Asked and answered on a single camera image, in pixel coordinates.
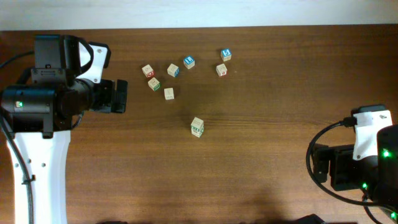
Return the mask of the green R wooden block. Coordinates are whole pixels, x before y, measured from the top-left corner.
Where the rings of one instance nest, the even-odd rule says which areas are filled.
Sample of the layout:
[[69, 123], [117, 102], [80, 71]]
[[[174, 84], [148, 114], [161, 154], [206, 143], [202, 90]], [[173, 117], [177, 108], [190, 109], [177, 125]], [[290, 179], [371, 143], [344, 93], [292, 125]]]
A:
[[204, 121], [200, 118], [194, 117], [191, 125], [191, 133], [200, 138], [204, 132]]

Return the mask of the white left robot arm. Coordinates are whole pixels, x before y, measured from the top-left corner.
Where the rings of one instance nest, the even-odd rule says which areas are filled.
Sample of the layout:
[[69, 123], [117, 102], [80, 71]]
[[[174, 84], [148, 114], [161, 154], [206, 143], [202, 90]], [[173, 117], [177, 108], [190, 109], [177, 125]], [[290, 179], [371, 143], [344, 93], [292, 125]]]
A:
[[124, 113], [128, 83], [65, 69], [29, 70], [1, 93], [1, 128], [14, 164], [16, 223], [66, 223], [66, 160], [84, 112]]

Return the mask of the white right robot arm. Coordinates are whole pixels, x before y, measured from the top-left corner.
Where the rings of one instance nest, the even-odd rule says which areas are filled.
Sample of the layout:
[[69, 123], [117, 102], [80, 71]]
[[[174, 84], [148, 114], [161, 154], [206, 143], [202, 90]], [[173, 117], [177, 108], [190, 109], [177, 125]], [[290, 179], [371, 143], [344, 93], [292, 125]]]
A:
[[333, 198], [363, 207], [373, 222], [378, 223], [369, 209], [377, 207], [397, 223], [397, 125], [378, 131], [376, 155], [360, 161], [348, 159], [353, 145], [317, 144], [322, 135], [342, 125], [331, 124], [310, 141], [305, 155], [310, 178]]

